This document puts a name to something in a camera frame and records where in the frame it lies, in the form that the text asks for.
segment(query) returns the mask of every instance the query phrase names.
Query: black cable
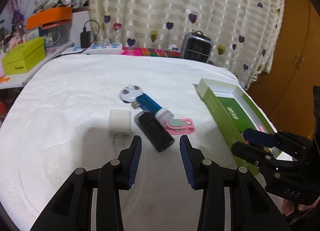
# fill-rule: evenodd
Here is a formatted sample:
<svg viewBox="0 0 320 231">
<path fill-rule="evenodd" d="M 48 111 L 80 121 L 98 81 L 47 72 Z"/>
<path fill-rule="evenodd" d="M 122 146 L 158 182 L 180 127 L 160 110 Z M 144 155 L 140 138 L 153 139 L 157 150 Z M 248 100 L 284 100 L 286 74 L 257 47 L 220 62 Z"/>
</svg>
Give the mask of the black cable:
<svg viewBox="0 0 320 231">
<path fill-rule="evenodd" d="M 95 21 L 95 20 L 88 20 L 88 21 L 85 22 L 85 24 L 84 24 L 84 26 L 83 26 L 83 31 L 84 31 L 84 32 L 86 31 L 86 27 L 85 27 L 85 26 L 87 25 L 88 22 L 95 22 L 95 23 L 98 25 L 98 33 L 97 33 L 97 35 L 94 35 L 94 39 L 93 39 L 93 41 L 90 43 L 90 46 L 91 46 L 91 45 L 94 43 L 94 41 L 97 39 L 97 36 L 99 35 L 99 32 L 100 32 L 100 24 L 99 24 L 97 21 Z M 80 54 L 80 53 L 84 52 L 85 50 L 87 50 L 87 49 L 89 49 L 89 48 L 90 48 L 90 47 L 85 48 L 85 49 L 83 49 L 83 50 L 81 50 L 81 51 L 79 51 L 79 52 L 76 52 L 76 53 L 60 54 L 60 55 L 56 56 L 56 58 L 59 58 L 59 57 L 61 57 L 61 56 L 65 56 L 65 55 Z"/>
</svg>

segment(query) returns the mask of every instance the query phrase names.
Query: wooden wardrobe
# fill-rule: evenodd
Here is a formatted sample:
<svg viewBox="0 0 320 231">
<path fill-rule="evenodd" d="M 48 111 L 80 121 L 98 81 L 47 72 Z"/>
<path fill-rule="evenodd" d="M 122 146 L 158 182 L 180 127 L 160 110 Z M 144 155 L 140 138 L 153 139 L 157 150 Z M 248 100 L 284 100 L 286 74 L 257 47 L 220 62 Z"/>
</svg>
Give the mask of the wooden wardrobe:
<svg viewBox="0 0 320 231">
<path fill-rule="evenodd" d="M 314 85 L 320 86 L 320 17 L 309 0 L 285 0 L 271 72 L 262 72 L 247 93 L 278 130 L 308 137 Z"/>
</svg>

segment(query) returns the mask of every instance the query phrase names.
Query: curtain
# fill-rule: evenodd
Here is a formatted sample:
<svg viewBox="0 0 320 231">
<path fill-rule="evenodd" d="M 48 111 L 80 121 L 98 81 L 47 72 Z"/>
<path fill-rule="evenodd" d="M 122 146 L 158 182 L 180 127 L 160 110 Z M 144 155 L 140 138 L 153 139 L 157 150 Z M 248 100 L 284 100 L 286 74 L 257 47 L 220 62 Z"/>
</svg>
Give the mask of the curtain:
<svg viewBox="0 0 320 231">
<path fill-rule="evenodd" d="M 270 72 L 284 0 L 89 0 L 104 37 L 127 47 L 179 49 L 187 32 L 202 31 L 214 47 L 210 61 L 244 88 Z M 92 23 L 97 33 L 97 25 Z"/>
</svg>

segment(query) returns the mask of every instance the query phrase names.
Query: white power adapter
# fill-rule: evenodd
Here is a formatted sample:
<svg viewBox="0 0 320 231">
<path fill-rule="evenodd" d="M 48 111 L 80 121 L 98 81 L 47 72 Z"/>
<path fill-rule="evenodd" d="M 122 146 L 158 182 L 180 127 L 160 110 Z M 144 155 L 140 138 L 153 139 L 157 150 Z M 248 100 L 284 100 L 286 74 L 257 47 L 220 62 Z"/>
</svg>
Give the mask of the white power adapter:
<svg viewBox="0 0 320 231">
<path fill-rule="evenodd" d="M 129 138 L 131 133 L 131 111 L 112 109 L 109 119 L 109 136 L 112 138 Z"/>
</svg>

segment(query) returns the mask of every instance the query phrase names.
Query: colorful cloth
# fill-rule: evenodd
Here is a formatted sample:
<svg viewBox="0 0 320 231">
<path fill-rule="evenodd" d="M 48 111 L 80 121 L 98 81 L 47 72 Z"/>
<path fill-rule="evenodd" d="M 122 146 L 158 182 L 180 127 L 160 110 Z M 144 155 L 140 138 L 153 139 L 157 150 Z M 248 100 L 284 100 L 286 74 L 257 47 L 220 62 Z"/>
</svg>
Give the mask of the colorful cloth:
<svg viewBox="0 0 320 231">
<path fill-rule="evenodd" d="M 179 58 L 180 53 L 163 49 L 123 47 L 122 55 Z"/>
</svg>

